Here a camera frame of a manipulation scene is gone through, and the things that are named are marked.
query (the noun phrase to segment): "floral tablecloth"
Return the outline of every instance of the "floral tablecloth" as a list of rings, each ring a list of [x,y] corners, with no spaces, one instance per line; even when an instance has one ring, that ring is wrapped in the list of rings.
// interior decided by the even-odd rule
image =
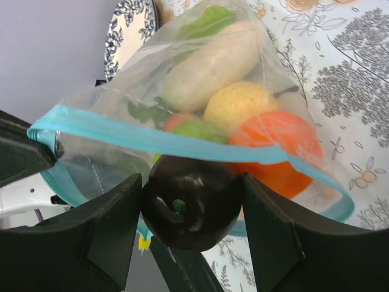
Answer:
[[[157,0],[161,24],[197,1]],[[389,1],[248,1],[355,202],[346,223],[389,227]],[[204,256],[226,292],[256,291],[247,239],[228,236]]]

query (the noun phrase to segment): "blue and white plate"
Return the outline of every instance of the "blue and white plate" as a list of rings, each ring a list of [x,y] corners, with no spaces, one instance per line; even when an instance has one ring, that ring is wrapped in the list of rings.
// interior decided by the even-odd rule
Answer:
[[[107,81],[154,35],[157,26],[153,0],[119,1],[105,42],[104,70]]]

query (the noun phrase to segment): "ziplock bag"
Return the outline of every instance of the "ziplock bag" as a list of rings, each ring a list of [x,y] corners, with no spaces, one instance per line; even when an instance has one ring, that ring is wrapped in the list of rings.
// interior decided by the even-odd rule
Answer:
[[[205,0],[163,26],[111,82],[62,101],[29,130],[58,158],[42,173],[73,206],[160,154],[237,163],[314,212],[344,221],[354,204],[266,28],[239,1]],[[231,231],[245,236],[243,216]],[[139,231],[150,237],[141,223]]]

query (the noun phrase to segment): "gray floor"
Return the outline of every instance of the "gray floor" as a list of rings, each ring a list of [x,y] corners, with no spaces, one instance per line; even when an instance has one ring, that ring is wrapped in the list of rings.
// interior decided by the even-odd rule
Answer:
[[[151,251],[140,255],[138,238],[135,239],[133,257],[129,266],[126,292],[169,292]]]

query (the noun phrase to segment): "yellow clip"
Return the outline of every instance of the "yellow clip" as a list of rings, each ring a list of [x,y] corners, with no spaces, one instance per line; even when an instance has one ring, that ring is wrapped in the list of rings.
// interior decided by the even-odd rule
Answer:
[[[141,250],[148,251],[148,249],[150,248],[150,244],[151,244],[151,238],[149,238],[148,240],[145,240],[145,238],[141,235],[139,237],[139,241],[138,241],[138,250],[139,251],[141,251]]]

